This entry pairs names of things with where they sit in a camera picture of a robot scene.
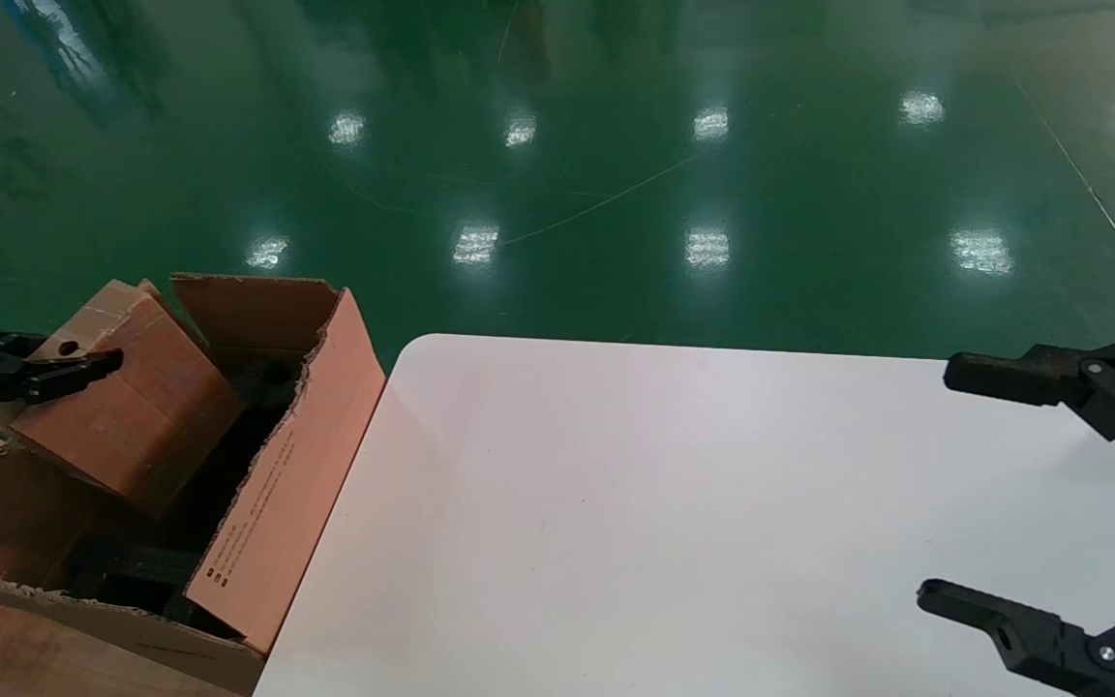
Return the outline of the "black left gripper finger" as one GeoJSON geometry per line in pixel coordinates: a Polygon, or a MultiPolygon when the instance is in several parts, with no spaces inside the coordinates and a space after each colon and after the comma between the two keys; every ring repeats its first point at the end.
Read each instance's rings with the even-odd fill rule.
{"type": "Polygon", "coordinates": [[[93,354],[61,354],[56,360],[33,360],[47,336],[0,331],[0,403],[39,405],[84,391],[90,383],[120,369],[122,349],[93,354]]]}

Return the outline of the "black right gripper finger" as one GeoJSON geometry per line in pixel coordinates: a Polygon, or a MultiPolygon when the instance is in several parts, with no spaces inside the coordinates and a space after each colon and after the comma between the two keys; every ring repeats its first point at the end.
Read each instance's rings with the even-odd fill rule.
{"type": "Polygon", "coordinates": [[[1115,625],[1089,635],[1059,614],[943,579],[921,583],[917,604],[983,632],[1008,672],[1072,696],[1115,696],[1115,625]]]}
{"type": "Polygon", "coordinates": [[[1115,343],[1093,349],[1036,343],[1018,358],[959,352],[949,358],[944,384],[993,400],[1066,406],[1115,442],[1115,343]]]}

